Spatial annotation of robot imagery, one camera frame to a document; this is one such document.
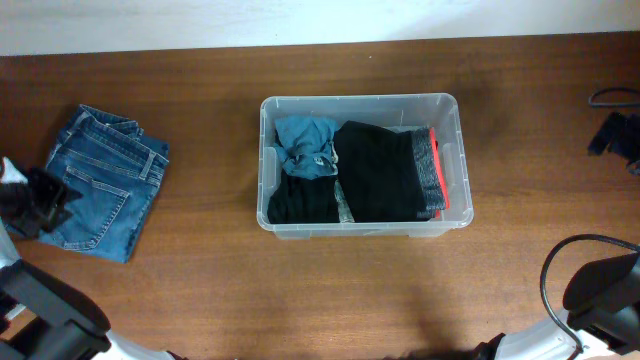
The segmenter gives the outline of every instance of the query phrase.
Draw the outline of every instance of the blue garment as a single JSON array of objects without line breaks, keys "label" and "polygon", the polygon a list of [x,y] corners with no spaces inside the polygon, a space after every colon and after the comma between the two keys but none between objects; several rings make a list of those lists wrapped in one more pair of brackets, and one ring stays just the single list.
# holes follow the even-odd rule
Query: blue garment
[{"label": "blue garment", "polygon": [[338,174],[333,134],[340,126],[326,117],[293,115],[275,121],[282,146],[274,146],[290,176],[313,180]]},{"label": "blue garment", "polygon": [[83,197],[39,241],[126,263],[169,163],[169,145],[136,121],[80,105],[59,132],[47,170]]}]

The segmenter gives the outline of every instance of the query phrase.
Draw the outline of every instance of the white wall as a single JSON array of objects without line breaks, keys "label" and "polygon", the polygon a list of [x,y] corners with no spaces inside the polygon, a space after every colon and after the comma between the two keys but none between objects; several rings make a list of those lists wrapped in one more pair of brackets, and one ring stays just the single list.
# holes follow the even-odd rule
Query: white wall
[{"label": "white wall", "polygon": [[0,0],[0,54],[640,29],[640,0]]}]

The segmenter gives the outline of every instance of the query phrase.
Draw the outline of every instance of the curved black cable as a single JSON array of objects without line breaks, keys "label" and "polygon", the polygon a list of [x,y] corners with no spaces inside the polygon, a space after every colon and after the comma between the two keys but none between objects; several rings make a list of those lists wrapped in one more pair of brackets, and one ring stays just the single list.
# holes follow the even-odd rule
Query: curved black cable
[{"label": "curved black cable", "polygon": [[627,87],[604,88],[602,90],[598,90],[598,91],[594,92],[591,96],[589,96],[589,106],[594,107],[594,108],[640,107],[640,101],[623,102],[623,103],[600,103],[600,102],[594,102],[594,100],[598,96],[600,96],[602,94],[611,93],[611,92],[624,92],[624,93],[640,95],[640,91],[639,90],[632,89],[632,88],[627,88]]},{"label": "curved black cable", "polygon": [[556,315],[556,313],[551,308],[551,305],[549,304],[549,299],[547,298],[547,285],[546,285],[547,272],[549,271],[551,260],[553,260],[556,254],[563,247],[567,246],[572,242],[583,241],[583,240],[600,241],[607,244],[620,246],[636,252],[640,251],[640,246],[636,244],[632,244],[630,242],[622,241],[622,240],[612,238],[609,236],[604,236],[604,235],[581,234],[581,235],[574,235],[562,240],[556,246],[554,246],[554,248],[551,249],[551,252],[549,253],[549,255],[547,255],[547,258],[544,261],[544,265],[542,265],[542,272],[540,273],[540,296],[542,297],[542,303],[544,304],[544,308],[547,310],[547,313],[551,317],[551,320],[553,320],[553,322],[556,323],[556,325],[558,325],[558,327],[562,329],[562,331],[567,333],[567,335],[569,335],[573,339],[573,341],[576,342],[576,350],[573,352],[573,354],[571,354],[571,357],[569,357],[569,360],[573,360],[576,357],[578,357],[578,355],[582,354],[582,352],[584,351],[582,348],[582,341],[580,340],[578,335],[575,332],[573,332],[573,330],[571,330],[565,323],[562,322],[562,320],[558,318],[558,315]]}]

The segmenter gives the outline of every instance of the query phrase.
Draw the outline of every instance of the clear plastic container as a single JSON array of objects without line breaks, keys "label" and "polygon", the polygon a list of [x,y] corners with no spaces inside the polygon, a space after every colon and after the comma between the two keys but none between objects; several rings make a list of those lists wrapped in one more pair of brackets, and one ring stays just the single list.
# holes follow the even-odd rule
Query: clear plastic container
[{"label": "clear plastic container", "polygon": [[[269,198],[280,185],[282,165],[273,148],[274,120],[288,115],[327,116],[339,123],[348,120],[394,131],[433,127],[438,140],[450,207],[438,218],[420,222],[353,224],[271,224]],[[456,99],[449,94],[270,97],[260,107],[260,166],[258,170],[258,224],[280,239],[311,236],[408,235],[434,237],[462,228],[473,219],[473,203],[467,175],[460,115]]]}]

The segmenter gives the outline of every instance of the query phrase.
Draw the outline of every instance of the brown wooden surface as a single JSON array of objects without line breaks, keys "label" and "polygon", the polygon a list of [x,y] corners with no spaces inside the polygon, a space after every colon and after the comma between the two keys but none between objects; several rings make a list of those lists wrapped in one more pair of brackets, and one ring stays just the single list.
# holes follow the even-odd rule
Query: brown wooden surface
[{"label": "brown wooden surface", "polygon": [[[78,103],[171,145],[129,264],[18,245],[92,297],[113,328],[191,359],[347,359],[467,348],[545,317],[551,247],[638,241],[640,179],[586,146],[596,89],[640,86],[640,34],[0,58],[0,152],[42,165]],[[433,239],[281,241],[256,222],[258,109],[272,95],[448,92],[460,105],[475,219]],[[551,268],[620,252],[575,245]]]}]

